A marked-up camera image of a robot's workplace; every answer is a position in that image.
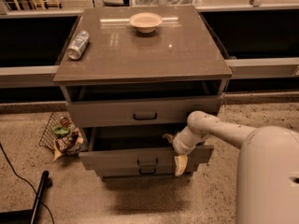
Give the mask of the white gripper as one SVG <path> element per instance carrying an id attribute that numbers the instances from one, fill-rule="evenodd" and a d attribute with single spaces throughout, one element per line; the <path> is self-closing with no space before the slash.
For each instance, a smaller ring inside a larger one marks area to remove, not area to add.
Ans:
<path id="1" fill-rule="evenodd" d="M 188 154 L 190 154 L 195 146 L 199 143 L 200 139 L 197 134 L 186 126 L 181 132 L 176 135 L 165 133 L 163 134 L 168 143 L 173 145 L 174 150 L 177 152 L 175 157 L 176 171 L 175 176 L 181 176 L 185 172 L 188 164 Z"/>

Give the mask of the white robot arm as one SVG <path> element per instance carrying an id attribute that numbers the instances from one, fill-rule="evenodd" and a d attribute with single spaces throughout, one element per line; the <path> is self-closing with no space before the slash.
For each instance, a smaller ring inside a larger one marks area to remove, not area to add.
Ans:
<path id="1" fill-rule="evenodd" d="M 187 156 L 210 135 L 239 149 L 235 224 L 299 224 L 299 133 L 287 128 L 254 128 L 194 111 L 187 126 L 164 138 L 172 144 L 175 175 Z"/>

